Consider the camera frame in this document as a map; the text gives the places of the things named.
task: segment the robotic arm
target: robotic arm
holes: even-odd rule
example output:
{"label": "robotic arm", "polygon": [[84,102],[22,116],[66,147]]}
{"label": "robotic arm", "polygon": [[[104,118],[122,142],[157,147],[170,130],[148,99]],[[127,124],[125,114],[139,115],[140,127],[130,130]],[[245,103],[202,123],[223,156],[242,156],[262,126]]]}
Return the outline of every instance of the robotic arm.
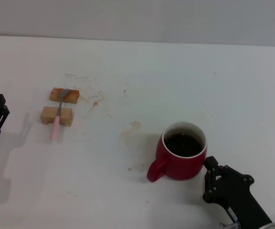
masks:
{"label": "robotic arm", "polygon": [[205,202],[222,206],[238,228],[275,228],[275,223],[250,193],[250,185],[254,183],[252,176],[243,175],[228,166],[219,166],[213,156],[205,159],[204,166],[207,169]]}

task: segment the mug rim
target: mug rim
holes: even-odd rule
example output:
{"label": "mug rim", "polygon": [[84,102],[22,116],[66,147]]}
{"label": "mug rim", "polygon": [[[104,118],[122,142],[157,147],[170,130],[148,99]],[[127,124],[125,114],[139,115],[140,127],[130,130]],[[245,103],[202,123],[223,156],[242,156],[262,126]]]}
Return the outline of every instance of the mug rim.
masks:
{"label": "mug rim", "polygon": [[[203,136],[204,136],[204,138],[205,138],[205,144],[204,144],[203,149],[200,151],[200,153],[198,153],[198,154],[196,154],[196,155],[194,155],[194,156],[179,156],[179,155],[176,155],[176,154],[174,154],[173,152],[171,152],[171,151],[166,147],[165,142],[164,142],[164,134],[165,134],[165,131],[166,131],[169,127],[171,127],[172,125],[180,124],[180,123],[186,123],[186,124],[193,125],[193,126],[195,126],[196,128],[198,128],[198,129],[201,131],[201,133],[203,134]],[[166,127],[164,128],[164,130],[163,130],[163,133],[162,133],[162,136],[161,136],[161,141],[162,141],[162,143],[163,143],[165,149],[167,149],[167,151],[168,151],[170,154],[172,154],[172,155],[174,155],[174,156],[176,156],[176,157],[179,157],[179,158],[183,158],[183,159],[192,159],[192,158],[195,158],[195,157],[200,156],[201,154],[204,153],[204,151],[206,150],[206,148],[207,148],[207,146],[208,146],[208,139],[207,139],[206,135],[204,134],[204,131],[203,131],[199,126],[197,126],[196,124],[191,123],[191,122],[186,122],[186,121],[179,121],[179,122],[176,122],[176,123],[173,123],[173,124],[170,124],[170,125],[166,126]]]}

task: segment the pink handle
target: pink handle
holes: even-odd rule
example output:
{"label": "pink handle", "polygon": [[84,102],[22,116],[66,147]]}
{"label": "pink handle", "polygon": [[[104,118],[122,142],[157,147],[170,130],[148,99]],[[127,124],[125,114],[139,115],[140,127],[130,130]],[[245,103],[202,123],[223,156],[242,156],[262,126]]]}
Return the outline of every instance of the pink handle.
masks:
{"label": "pink handle", "polygon": [[52,129],[52,132],[51,132],[51,140],[56,140],[57,139],[58,130],[59,130],[59,120],[60,120],[60,117],[56,116],[55,120],[53,122],[53,129]]}

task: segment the mug handle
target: mug handle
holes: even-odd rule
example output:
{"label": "mug handle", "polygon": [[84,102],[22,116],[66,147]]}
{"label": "mug handle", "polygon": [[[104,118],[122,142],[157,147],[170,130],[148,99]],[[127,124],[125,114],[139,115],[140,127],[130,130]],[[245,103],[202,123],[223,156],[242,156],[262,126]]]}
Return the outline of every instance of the mug handle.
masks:
{"label": "mug handle", "polygon": [[147,179],[150,182],[155,182],[160,177],[164,176],[164,167],[167,162],[168,159],[166,157],[162,157],[152,162],[147,172]]}

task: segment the wooden block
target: wooden block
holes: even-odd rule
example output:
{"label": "wooden block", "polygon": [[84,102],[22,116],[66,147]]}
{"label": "wooden block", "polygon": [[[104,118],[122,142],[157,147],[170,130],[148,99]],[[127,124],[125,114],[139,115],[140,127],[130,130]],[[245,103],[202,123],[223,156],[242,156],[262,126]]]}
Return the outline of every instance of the wooden block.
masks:
{"label": "wooden block", "polygon": [[[57,115],[58,107],[45,106],[41,113],[41,121],[47,125],[53,123]],[[60,125],[71,126],[73,122],[74,114],[71,108],[61,108]]]}
{"label": "wooden block", "polygon": [[[63,90],[63,88],[54,87],[50,94],[50,100],[60,102],[60,97],[58,95],[62,90]],[[63,102],[75,104],[75,103],[77,103],[78,98],[79,98],[79,91],[78,90],[70,90],[68,92],[68,94],[66,94],[63,97]]]}

